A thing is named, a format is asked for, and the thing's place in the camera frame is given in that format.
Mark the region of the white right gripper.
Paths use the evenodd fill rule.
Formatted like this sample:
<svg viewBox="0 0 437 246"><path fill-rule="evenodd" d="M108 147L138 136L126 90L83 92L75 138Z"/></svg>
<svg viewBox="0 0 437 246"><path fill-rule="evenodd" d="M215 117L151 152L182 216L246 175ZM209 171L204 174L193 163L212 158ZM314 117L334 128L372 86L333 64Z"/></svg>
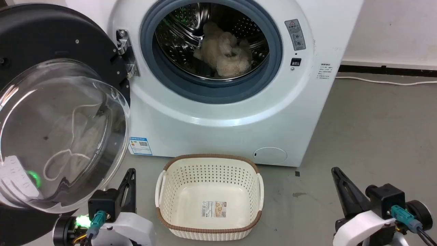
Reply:
<svg viewBox="0 0 437 246"><path fill-rule="evenodd" d="M370 201L339 167L333 167L331 174L345 219L333 239L333 246L357 246L394 218L382 219L370 210Z"/></svg>

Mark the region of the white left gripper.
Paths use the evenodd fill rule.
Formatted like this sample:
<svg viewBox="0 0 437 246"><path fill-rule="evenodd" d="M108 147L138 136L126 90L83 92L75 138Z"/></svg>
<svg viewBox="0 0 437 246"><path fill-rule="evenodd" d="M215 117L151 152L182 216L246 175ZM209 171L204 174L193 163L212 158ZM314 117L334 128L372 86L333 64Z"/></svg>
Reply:
<svg viewBox="0 0 437 246"><path fill-rule="evenodd" d="M115 222L106 222L106 213L98 211L89 228L89 246L155 246L153 223L136 214L135 168L127 170L118 191L119 206L125 212Z"/></svg>

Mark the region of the black round glass washer door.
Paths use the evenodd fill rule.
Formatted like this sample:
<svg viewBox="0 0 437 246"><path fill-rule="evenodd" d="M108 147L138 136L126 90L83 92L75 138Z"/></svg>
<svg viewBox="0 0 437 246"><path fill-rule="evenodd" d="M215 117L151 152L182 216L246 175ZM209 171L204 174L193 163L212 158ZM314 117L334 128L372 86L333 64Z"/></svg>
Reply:
<svg viewBox="0 0 437 246"><path fill-rule="evenodd" d="M70 8L0 9L0 246L74 216L119 169L129 139L126 64Z"/></svg>

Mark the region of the white front-load washing machine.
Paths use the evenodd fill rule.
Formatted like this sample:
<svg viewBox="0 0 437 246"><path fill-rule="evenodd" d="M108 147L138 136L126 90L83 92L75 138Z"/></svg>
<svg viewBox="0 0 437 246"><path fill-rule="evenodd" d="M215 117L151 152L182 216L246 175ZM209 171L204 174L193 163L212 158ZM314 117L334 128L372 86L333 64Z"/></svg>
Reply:
<svg viewBox="0 0 437 246"><path fill-rule="evenodd" d="M364 0L65 0L116 41L128 30L140 70L130 78L130 137L154 156L215 153L299 167ZM285 21L298 19L295 51ZM247 40L252 69L222 78L194 57L203 25ZM334 67L317 79L321 63Z"/></svg>

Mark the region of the chrome door hinge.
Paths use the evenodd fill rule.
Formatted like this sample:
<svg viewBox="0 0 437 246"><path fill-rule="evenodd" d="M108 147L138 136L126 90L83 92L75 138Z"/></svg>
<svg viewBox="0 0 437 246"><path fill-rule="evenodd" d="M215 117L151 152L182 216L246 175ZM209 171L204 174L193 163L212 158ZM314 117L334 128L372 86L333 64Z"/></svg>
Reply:
<svg viewBox="0 0 437 246"><path fill-rule="evenodd" d="M126 65L127 78L139 77L140 70L128 30L118 29L116 31L116 41L118 54L122 57Z"/></svg>

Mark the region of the blue energy label sticker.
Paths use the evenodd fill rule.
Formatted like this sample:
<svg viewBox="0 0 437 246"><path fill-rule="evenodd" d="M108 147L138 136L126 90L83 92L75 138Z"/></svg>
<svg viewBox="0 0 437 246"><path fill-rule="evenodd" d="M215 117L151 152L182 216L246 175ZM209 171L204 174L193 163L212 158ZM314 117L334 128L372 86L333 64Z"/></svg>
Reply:
<svg viewBox="0 0 437 246"><path fill-rule="evenodd" d="M153 155L147 138L141 137L129 138L129 152L134 155Z"/></svg>

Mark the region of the cream perforated laundry basket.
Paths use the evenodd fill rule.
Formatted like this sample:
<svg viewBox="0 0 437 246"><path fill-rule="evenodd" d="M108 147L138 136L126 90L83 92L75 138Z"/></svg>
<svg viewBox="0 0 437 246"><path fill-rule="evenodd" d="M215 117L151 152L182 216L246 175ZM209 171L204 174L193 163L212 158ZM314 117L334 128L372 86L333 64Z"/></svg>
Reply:
<svg viewBox="0 0 437 246"><path fill-rule="evenodd" d="M227 202L227 218L201 217L203 201ZM155 206L161 223L174 235L200 241L234 241L259 222L264 181L249 159L224 154L173 158L160 173Z"/></svg>

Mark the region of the paper product label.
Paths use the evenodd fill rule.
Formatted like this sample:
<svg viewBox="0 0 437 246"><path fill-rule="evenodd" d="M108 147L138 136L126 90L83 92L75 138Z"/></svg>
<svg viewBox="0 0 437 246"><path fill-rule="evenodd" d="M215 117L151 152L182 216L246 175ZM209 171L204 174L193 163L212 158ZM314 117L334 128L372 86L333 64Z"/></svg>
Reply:
<svg viewBox="0 0 437 246"><path fill-rule="evenodd" d="M227 205L225 201L203 201L201 205L201 217L227 218Z"/></svg>

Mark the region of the small printed text sticker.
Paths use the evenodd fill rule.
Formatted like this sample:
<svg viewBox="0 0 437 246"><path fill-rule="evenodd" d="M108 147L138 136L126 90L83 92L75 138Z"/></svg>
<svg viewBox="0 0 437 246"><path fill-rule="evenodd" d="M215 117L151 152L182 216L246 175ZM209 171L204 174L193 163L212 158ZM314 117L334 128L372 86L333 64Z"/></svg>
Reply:
<svg viewBox="0 0 437 246"><path fill-rule="evenodd" d="M333 74L334 67L328 63L321 63L317 72L317 79L319 80L329 80Z"/></svg>

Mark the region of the black baseboard strip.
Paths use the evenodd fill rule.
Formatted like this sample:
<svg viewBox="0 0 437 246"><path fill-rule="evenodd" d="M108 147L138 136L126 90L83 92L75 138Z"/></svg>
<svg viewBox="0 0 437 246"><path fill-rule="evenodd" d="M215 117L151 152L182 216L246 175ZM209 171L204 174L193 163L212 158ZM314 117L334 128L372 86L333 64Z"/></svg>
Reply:
<svg viewBox="0 0 437 246"><path fill-rule="evenodd" d="M437 70L390 68L387 66L371 67L371 66L340 65L338 72L437 78Z"/></svg>

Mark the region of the beige plush toy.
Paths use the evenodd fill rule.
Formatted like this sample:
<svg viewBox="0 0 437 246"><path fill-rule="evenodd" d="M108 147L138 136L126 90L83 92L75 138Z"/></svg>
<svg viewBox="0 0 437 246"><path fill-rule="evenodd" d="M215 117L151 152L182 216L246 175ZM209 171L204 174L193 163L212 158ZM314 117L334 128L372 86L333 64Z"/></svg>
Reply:
<svg viewBox="0 0 437 246"><path fill-rule="evenodd" d="M194 57L205 62L222 78L233 78L252 69L252 53L247 40L237 40L216 23L203 25L203 40Z"/></svg>

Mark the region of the grey warning sticker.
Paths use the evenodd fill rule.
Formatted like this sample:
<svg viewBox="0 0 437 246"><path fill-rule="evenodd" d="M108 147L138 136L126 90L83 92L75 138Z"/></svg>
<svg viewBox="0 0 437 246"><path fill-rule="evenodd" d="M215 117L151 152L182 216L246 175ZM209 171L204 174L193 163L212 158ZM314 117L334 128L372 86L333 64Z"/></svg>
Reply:
<svg viewBox="0 0 437 246"><path fill-rule="evenodd" d="M285 26L288 29L295 51L305 50L306 42L298 19L286 20Z"/></svg>

